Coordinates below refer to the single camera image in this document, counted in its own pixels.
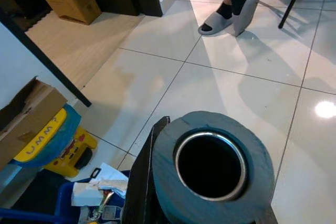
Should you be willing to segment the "black foam puzzle mat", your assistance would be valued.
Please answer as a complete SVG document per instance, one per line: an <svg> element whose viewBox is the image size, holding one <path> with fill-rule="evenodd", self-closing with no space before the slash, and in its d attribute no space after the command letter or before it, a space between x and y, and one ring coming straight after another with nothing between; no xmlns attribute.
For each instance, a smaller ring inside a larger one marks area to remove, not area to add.
<svg viewBox="0 0 336 224"><path fill-rule="evenodd" d="M42 4L42 7L33 8L32 12L25 12L16 0L0 0L0 10L26 32L49 14L51 8L47 4Z"/></svg>

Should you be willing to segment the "white paper scrap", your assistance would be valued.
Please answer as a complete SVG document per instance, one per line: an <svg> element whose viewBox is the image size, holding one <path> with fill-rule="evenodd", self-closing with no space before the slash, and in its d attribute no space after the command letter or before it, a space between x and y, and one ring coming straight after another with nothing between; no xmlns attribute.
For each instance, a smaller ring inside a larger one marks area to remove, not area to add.
<svg viewBox="0 0 336 224"><path fill-rule="evenodd" d="M76 207L94 207L101 204L103 193L90 183L75 182L72 189L71 205Z"/></svg>

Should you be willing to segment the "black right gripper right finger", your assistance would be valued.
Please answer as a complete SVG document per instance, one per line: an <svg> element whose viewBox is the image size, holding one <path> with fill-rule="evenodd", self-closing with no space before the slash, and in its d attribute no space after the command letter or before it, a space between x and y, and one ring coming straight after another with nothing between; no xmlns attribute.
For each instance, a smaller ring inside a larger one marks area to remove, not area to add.
<svg viewBox="0 0 336 224"><path fill-rule="evenodd" d="M266 207L264 213L258 219L258 224L279 224L271 205Z"/></svg>

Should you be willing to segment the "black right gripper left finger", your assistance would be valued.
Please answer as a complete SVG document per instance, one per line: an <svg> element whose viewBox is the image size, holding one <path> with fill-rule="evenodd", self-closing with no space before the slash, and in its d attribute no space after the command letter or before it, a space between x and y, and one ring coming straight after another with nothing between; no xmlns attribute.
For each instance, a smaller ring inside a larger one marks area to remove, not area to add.
<svg viewBox="0 0 336 224"><path fill-rule="evenodd" d="M130 170L122 212L122 224L171 224L159 204L153 180L153 146L160 132L170 123L162 117L151 128Z"/></svg>

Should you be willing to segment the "blue dustpan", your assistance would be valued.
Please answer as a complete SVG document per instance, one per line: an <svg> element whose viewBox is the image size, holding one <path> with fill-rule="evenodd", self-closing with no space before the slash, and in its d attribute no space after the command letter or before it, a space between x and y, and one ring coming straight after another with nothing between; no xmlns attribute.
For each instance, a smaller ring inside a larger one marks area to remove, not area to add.
<svg viewBox="0 0 336 224"><path fill-rule="evenodd" d="M14 224L18 224L19 220L25 222L32 221L35 224L39 224L40 222L45 222L46 224L75 224L76 221L79 221L84 207L73 206L70 203L70 193L72 192L73 186L74 183L69 182L64 183L59 188L54 215L0 208L0 217L14 220ZM88 222L102 221L102 224L107 224L108 221L111 220L116 224L120 224L124 203L124 198L112 191L108 191L104 194L101 206L88 208Z"/></svg>

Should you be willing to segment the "torn flat cardboard box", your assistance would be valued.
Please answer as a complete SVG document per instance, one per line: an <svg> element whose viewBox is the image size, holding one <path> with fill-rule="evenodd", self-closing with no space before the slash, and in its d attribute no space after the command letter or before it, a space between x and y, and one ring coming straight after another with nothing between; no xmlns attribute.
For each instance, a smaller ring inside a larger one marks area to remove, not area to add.
<svg viewBox="0 0 336 224"><path fill-rule="evenodd" d="M33 78L0 110L0 171L66 103L56 88Z"/></svg>

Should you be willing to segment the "white broom with metal handle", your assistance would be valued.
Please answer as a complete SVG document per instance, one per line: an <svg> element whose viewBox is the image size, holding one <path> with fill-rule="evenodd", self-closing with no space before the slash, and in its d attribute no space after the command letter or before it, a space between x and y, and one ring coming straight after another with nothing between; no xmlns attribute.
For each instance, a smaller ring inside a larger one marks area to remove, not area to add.
<svg viewBox="0 0 336 224"><path fill-rule="evenodd" d="M194 111L169 123L154 144L152 167L171 224L266 222L274 188L270 155L226 115Z"/></svg>

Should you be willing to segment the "crumpled white paper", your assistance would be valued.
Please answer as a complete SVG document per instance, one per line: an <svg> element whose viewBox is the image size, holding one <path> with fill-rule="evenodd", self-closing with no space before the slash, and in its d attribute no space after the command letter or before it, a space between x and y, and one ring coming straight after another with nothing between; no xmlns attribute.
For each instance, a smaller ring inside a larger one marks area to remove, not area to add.
<svg viewBox="0 0 336 224"><path fill-rule="evenodd" d="M99 168L100 172L90 180L90 184L103 190L118 189L126 191L128 186L126 175L106 163L102 163Z"/></svg>

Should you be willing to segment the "black wall edge trim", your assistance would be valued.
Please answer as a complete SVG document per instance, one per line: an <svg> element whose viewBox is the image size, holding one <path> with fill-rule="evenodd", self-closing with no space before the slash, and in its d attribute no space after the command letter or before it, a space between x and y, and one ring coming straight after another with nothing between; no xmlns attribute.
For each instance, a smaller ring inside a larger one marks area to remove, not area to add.
<svg viewBox="0 0 336 224"><path fill-rule="evenodd" d="M64 75L64 73L45 55L45 53L20 29L20 27L0 8L0 22L15 36L54 77L62 83L86 107L92 103L85 95Z"/></svg>

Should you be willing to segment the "grey slide sandal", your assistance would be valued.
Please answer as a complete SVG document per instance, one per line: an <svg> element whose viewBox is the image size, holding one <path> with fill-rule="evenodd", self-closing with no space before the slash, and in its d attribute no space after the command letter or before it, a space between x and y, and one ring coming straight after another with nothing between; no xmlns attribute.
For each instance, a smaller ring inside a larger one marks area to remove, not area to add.
<svg viewBox="0 0 336 224"><path fill-rule="evenodd" d="M209 36L224 30L231 24L232 24L232 18L226 19L221 14L213 12L198 28L198 32L201 35ZM210 30L204 30L203 29L204 25L210 27Z"/></svg>
<svg viewBox="0 0 336 224"><path fill-rule="evenodd" d="M233 15L234 36L238 37L249 26L259 0L246 0L239 15Z"/></svg>

